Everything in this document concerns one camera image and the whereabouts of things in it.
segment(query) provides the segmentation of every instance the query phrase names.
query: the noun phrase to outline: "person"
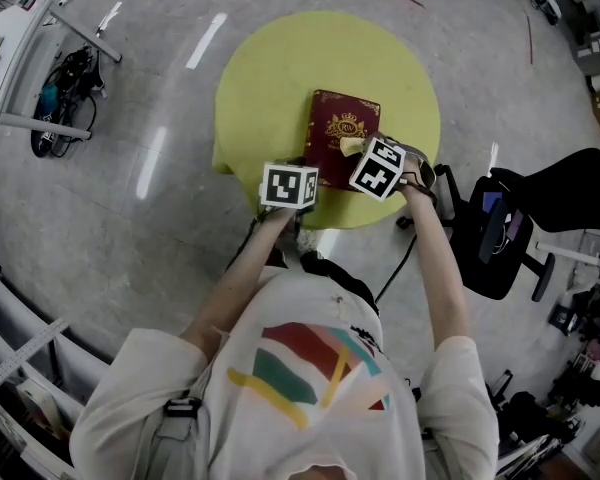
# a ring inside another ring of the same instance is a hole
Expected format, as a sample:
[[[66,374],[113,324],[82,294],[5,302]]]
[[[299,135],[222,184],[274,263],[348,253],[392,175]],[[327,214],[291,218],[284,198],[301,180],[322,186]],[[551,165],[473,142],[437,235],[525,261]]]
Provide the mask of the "person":
[[[293,215],[280,210],[180,337],[131,331],[71,435],[81,477],[493,479],[497,419],[460,273],[417,162],[405,171],[435,346],[417,403],[363,283],[315,255],[316,273],[265,268]]]

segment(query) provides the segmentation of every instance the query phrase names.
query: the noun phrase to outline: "round table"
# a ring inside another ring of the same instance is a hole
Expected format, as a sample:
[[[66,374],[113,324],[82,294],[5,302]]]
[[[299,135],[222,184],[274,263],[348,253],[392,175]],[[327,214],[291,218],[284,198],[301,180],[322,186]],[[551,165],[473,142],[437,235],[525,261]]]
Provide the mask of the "round table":
[[[380,131],[415,146],[433,163],[440,113],[426,71],[393,34],[341,12],[293,14],[268,23],[236,50],[216,92],[213,167],[233,173],[252,207],[263,165],[302,156],[313,91],[375,101]],[[376,222],[404,205],[320,187],[311,229],[348,229]]]

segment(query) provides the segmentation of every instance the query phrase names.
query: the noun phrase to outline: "table leg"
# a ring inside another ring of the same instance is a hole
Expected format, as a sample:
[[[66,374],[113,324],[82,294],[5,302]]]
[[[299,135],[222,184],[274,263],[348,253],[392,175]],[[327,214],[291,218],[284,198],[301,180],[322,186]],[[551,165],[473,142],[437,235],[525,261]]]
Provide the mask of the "table leg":
[[[600,257],[589,256],[588,254],[582,254],[581,252],[570,251],[569,249],[563,249],[562,247],[556,247],[555,245],[541,244],[536,242],[536,249],[539,251],[552,252],[557,256],[564,256],[565,258],[571,258],[572,260],[581,261],[594,267],[600,266]]]
[[[81,23],[73,21],[73,19],[69,18],[64,10],[58,7],[58,4],[51,4],[49,7],[49,14],[56,18],[61,23],[65,24],[71,30],[73,30],[76,34],[78,34],[82,39],[84,39],[87,43],[91,44],[94,48],[97,48],[105,55],[111,57],[115,62],[120,62],[122,59],[122,55],[114,50],[109,43],[105,43],[102,39],[96,36],[93,32],[87,29]]]
[[[27,128],[28,130],[36,130],[39,132],[57,133],[59,135],[67,135],[76,139],[88,139],[91,137],[91,132],[80,128],[71,128],[61,124],[49,123],[40,121],[32,117],[17,116],[15,114],[0,114],[0,124],[5,126],[15,126],[16,128]]]

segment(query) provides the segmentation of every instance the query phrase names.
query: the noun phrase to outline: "white t-shirt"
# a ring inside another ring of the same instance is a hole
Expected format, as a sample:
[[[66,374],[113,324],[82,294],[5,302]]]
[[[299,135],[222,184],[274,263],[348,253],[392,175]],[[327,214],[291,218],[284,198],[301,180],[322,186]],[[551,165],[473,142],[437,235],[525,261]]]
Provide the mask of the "white t-shirt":
[[[417,406],[382,347],[373,310],[330,279],[285,272],[266,282],[212,366],[209,477],[286,480],[319,465],[348,480],[423,479],[429,428],[464,478],[493,479],[497,421],[473,341],[438,348]],[[177,337],[132,331],[72,435],[83,479],[131,478],[143,419],[205,366]]]

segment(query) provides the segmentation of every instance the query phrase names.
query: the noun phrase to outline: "chair backrest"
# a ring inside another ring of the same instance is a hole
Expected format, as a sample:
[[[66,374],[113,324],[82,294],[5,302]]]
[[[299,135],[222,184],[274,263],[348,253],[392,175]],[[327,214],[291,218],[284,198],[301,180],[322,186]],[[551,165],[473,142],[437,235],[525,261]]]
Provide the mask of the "chair backrest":
[[[583,149],[530,176],[498,168],[491,174],[545,231],[600,229],[599,149]]]

